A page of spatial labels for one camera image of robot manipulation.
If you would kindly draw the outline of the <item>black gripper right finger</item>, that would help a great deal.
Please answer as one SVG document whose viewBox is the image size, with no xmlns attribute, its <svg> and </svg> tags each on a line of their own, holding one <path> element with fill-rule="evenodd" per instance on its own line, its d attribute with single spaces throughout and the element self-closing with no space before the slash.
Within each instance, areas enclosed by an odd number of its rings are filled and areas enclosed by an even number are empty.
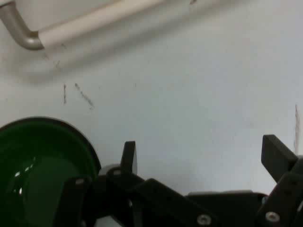
<svg viewBox="0 0 303 227">
<path fill-rule="evenodd" d="M 277 136 L 262 138 L 261 163 L 276 185 L 256 214 L 258 227 L 303 225 L 303 157 L 295 155 Z"/>
</svg>

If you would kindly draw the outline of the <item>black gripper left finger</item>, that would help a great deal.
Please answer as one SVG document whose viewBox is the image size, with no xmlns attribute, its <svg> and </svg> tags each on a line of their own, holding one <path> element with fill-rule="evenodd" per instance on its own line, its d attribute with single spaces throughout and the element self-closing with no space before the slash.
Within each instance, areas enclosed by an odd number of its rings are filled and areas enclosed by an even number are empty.
<svg viewBox="0 0 303 227">
<path fill-rule="evenodd" d="M 92 181 L 71 178 L 62 191 L 62 226 L 92 227 L 111 216 L 123 227 L 216 227 L 218 218 L 154 179 L 136 174 L 136 144 L 124 145 L 121 162 Z"/>
</svg>

